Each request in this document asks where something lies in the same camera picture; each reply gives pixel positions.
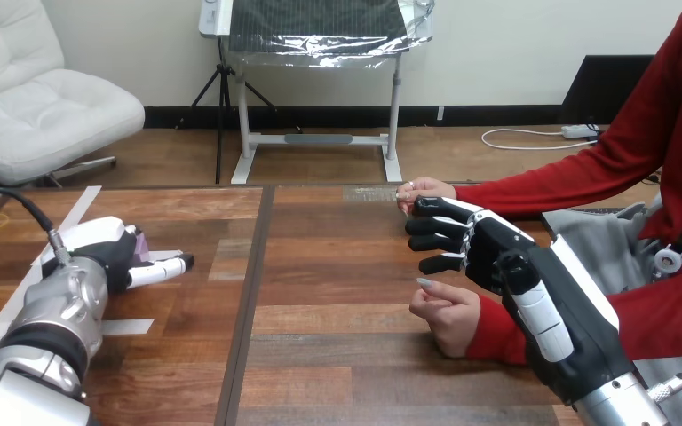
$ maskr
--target person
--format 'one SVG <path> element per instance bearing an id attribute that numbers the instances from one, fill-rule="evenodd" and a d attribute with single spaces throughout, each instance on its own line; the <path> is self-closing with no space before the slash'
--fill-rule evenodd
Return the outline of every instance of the person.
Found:
<path id="1" fill-rule="evenodd" d="M 662 206 L 631 220 L 569 216 L 562 234 L 608 295 L 627 354 L 635 360 L 665 359 L 682 357 L 682 268 L 654 280 L 652 258 L 682 232 L 682 13 L 594 147 L 481 185 L 454 187 L 419 177 L 399 187 L 397 198 L 405 213 L 421 195 L 456 198 L 507 218 L 536 217 L 609 198 L 661 167 Z M 463 288 L 422 282 L 410 310 L 429 323 L 445 355 L 526 363 L 525 338 L 502 305 Z M 652 369 L 674 366 L 682 362 Z M 661 372 L 662 378 L 679 371 Z"/>

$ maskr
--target white chair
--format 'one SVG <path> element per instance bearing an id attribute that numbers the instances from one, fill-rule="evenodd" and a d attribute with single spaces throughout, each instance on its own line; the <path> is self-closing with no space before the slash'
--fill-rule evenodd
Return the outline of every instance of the white chair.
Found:
<path id="1" fill-rule="evenodd" d="M 113 157 L 66 166 L 142 129 L 139 101 L 112 83 L 62 69 L 40 0 L 0 0 L 0 184 L 63 178 Z"/>

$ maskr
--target red sweater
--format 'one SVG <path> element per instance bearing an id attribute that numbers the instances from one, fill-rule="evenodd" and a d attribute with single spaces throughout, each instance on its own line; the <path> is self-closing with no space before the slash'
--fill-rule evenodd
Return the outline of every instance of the red sweater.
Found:
<path id="1" fill-rule="evenodd" d="M 682 228 L 682 14 L 596 146 L 538 170 L 456 191 L 459 200 L 507 217 L 536 215 L 606 199 L 661 166 L 664 207 L 639 237 L 673 242 Z M 682 356 L 682 273 L 609 300 L 631 358 Z M 525 338 L 503 306 L 486 297 L 481 302 L 467 357 L 525 363 Z"/>

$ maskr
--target robotic hand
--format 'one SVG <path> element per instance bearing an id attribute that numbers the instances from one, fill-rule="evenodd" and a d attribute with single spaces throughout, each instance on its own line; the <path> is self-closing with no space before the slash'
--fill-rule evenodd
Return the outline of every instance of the robotic hand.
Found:
<path id="1" fill-rule="evenodd" d="M 668 424 L 634 375 L 615 311 L 562 237 L 540 248 L 496 213 L 445 198 L 419 198 L 413 213 L 409 247 L 446 251 L 420 271 L 464 271 L 502 296 L 527 338 L 527 363 L 585 424 Z"/>
<path id="2" fill-rule="evenodd" d="M 82 387 L 102 342 L 108 294 L 176 277 L 194 257 L 151 259 L 145 235 L 116 217 L 48 234 L 53 251 L 40 257 L 43 279 L 27 289 L 0 341 L 0 424 L 99 424 Z"/>

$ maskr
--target red sleeve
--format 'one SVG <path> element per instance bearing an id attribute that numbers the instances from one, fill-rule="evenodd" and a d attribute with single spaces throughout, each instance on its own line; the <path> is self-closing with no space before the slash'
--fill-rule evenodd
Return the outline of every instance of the red sleeve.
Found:
<path id="1" fill-rule="evenodd" d="M 623 348 L 631 359 L 682 357 L 682 274 L 608 298 L 618 314 Z M 470 359 L 525 364 L 526 340 L 502 305 L 480 297 Z"/>
<path id="2" fill-rule="evenodd" d="M 621 193 L 662 166 L 681 99 L 682 14 L 598 144 L 538 170 L 458 187 L 458 199 L 516 217 Z"/>

